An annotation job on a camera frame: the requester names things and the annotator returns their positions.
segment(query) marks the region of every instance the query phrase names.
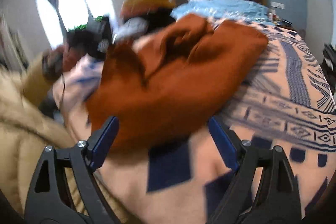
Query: dark red cloth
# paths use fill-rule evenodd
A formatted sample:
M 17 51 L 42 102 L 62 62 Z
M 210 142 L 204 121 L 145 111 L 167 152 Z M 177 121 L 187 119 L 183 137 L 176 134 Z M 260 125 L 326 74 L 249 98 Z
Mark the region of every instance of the dark red cloth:
M 111 47 L 87 102 L 92 130 L 117 116 L 112 150 L 125 151 L 186 136 L 235 93 L 267 44 L 254 28 L 224 21 L 213 31 L 189 14 L 137 54 L 126 43 Z

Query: wall outlet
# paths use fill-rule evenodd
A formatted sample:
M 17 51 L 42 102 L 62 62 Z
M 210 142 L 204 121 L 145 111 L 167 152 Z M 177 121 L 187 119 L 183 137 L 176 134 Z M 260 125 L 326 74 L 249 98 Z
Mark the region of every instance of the wall outlet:
M 280 9 L 285 9 L 285 5 L 282 3 L 277 3 L 277 2 L 272 2 L 271 1 L 271 6 L 275 8 L 280 8 Z

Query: bed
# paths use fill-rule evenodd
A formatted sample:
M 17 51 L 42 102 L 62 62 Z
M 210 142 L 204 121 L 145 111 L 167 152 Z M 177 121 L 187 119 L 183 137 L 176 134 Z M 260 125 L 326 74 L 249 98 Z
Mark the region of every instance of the bed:
M 174 1 L 179 4 L 176 9 L 187 5 L 186 0 Z M 247 2 L 263 9 L 267 0 Z M 223 20 L 209 17 L 214 28 Z M 236 21 L 265 33 L 269 44 L 219 115 L 242 140 L 263 148 L 283 147 L 298 181 L 304 217 L 336 169 L 333 97 L 317 60 L 296 32 L 254 20 Z M 99 84 L 102 66 L 84 57 L 65 75 L 63 115 L 76 141 L 90 136 L 84 101 Z M 63 83 L 56 83 L 56 103 L 62 92 Z M 261 172 L 256 171 L 246 209 L 256 195 Z M 113 155 L 98 174 L 130 212 L 150 224 L 205 223 L 233 176 L 206 126 L 187 140 Z
M 267 0 L 172 0 L 176 8 L 172 17 L 179 19 L 193 12 L 206 18 L 254 21 L 274 25 L 268 18 Z

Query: tan jacket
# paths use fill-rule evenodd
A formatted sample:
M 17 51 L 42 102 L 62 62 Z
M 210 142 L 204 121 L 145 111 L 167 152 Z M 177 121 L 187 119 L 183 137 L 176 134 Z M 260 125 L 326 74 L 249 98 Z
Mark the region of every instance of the tan jacket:
M 74 145 L 62 125 L 43 116 L 36 108 L 52 84 L 42 76 L 41 57 L 31 64 L 26 75 L 0 68 L 0 189 L 21 215 L 43 148 Z M 68 172 L 67 177 L 77 211 L 86 213 L 73 174 Z M 132 217 L 99 185 L 119 219 L 123 223 L 131 221 Z

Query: metal screw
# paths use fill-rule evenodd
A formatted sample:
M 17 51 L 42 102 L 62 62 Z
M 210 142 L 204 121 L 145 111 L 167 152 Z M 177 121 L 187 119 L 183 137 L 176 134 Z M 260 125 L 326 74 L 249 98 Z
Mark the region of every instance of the metal screw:
M 86 145 L 86 141 L 79 141 L 78 143 L 77 143 L 77 146 L 78 147 L 84 147 Z
M 242 140 L 241 143 L 243 144 L 243 146 L 251 146 L 251 141 L 249 140 Z
M 46 152 L 50 152 L 51 150 L 53 150 L 53 147 L 51 145 L 48 145 L 44 148 L 44 151 Z
M 279 153 L 283 151 L 282 147 L 278 145 L 276 145 L 274 149 L 276 152 L 279 152 Z

